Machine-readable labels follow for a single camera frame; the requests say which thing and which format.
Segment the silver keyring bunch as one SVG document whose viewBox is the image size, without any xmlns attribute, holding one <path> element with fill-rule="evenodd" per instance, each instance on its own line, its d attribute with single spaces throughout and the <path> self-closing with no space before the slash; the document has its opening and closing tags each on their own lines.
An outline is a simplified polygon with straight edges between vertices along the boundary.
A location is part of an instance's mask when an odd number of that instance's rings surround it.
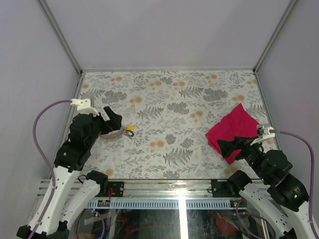
<svg viewBox="0 0 319 239">
<path fill-rule="evenodd" d="M 112 141 L 112 140 L 117 140 L 123 135 L 128 137 L 133 137 L 135 134 L 134 134 L 134 131 L 127 131 L 126 126 L 122 126 L 119 130 L 101 135 L 100 137 L 106 141 Z"/>
</svg>

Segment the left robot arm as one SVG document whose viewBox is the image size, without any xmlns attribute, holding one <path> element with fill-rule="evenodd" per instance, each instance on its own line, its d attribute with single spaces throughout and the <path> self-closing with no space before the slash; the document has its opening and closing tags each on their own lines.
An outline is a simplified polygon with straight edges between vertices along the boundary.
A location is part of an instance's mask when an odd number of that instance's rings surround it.
<svg viewBox="0 0 319 239">
<path fill-rule="evenodd" d="M 69 127 L 67 140 L 56 154 L 52 179 L 33 219 L 19 227 L 21 239 L 66 239 L 72 226 L 88 202 L 109 191 L 108 176 L 96 170 L 87 174 L 77 193 L 67 200 L 76 179 L 79 178 L 91 149 L 98 137 L 120 130 L 122 116 L 110 107 L 104 107 L 109 120 L 97 112 L 76 115 Z"/>
</svg>

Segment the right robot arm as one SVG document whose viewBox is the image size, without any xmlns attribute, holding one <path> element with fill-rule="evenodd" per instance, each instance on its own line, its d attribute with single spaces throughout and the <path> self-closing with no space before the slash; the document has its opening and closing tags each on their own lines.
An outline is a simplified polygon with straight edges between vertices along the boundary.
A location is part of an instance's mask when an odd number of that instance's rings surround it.
<svg viewBox="0 0 319 239">
<path fill-rule="evenodd" d="M 263 151 L 262 143 L 275 135 L 235 137 L 233 141 L 219 139 L 223 158 L 239 150 L 236 160 L 244 159 L 264 185 L 270 197 L 279 204 L 279 211 L 260 193 L 252 179 L 242 170 L 227 179 L 227 190 L 249 202 L 274 229 L 280 239 L 317 239 L 319 229 L 312 215 L 312 195 L 303 183 L 290 173 L 292 164 L 280 150 Z"/>
</svg>

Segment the pink cloth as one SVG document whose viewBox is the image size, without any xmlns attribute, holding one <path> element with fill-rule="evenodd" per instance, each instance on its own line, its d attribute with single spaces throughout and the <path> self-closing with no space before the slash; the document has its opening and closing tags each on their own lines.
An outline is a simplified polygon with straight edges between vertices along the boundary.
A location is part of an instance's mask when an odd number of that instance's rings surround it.
<svg viewBox="0 0 319 239">
<path fill-rule="evenodd" d="M 205 136 L 208 144 L 221 155 L 218 139 L 233 141 L 236 136 L 256 137 L 257 125 L 259 123 L 245 111 L 242 104 L 239 104 L 213 126 Z"/>
</svg>

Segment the floral table mat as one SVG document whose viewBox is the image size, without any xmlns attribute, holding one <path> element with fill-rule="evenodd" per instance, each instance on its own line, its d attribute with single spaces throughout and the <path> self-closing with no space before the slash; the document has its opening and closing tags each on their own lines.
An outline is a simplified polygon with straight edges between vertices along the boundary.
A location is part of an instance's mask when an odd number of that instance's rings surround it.
<svg viewBox="0 0 319 239">
<path fill-rule="evenodd" d="M 251 70 L 131 71 L 82 74 L 76 98 L 109 106 L 134 126 L 134 136 L 98 138 L 82 172 L 97 170 L 112 179 L 226 179 L 245 160 L 228 163 L 208 144 L 208 131 L 236 106 L 268 123 Z"/>
</svg>

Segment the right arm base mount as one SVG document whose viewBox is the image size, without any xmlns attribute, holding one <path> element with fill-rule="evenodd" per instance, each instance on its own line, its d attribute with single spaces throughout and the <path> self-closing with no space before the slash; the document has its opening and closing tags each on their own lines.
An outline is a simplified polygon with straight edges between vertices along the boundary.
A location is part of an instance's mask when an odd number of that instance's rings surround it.
<svg viewBox="0 0 319 239">
<path fill-rule="evenodd" d="M 239 192 L 244 190 L 244 187 L 252 183 L 249 181 L 231 181 L 211 179 L 211 194 L 214 198 L 235 198 L 240 197 Z"/>
</svg>

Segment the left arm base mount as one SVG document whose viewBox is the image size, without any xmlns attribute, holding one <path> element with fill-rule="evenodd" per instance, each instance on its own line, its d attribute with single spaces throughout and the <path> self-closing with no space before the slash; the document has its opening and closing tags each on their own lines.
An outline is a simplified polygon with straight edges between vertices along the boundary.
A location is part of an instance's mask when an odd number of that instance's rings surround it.
<svg viewBox="0 0 319 239">
<path fill-rule="evenodd" d="M 124 195 L 125 183 L 121 181 L 109 182 L 107 189 L 101 191 L 97 197 L 121 198 Z"/>
</svg>

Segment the aluminium front rail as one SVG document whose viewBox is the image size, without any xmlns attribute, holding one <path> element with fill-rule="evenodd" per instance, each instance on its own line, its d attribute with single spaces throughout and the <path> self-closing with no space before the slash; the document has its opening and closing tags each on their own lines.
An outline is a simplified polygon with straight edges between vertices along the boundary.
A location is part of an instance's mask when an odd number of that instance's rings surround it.
<svg viewBox="0 0 319 239">
<path fill-rule="evenodd" d="M 189 199 L 213 198 L 211 180 L 151 180 L 115 179 L 125 183 L 123 199 L 173 199 L 186 196 Z"/>
</svg>

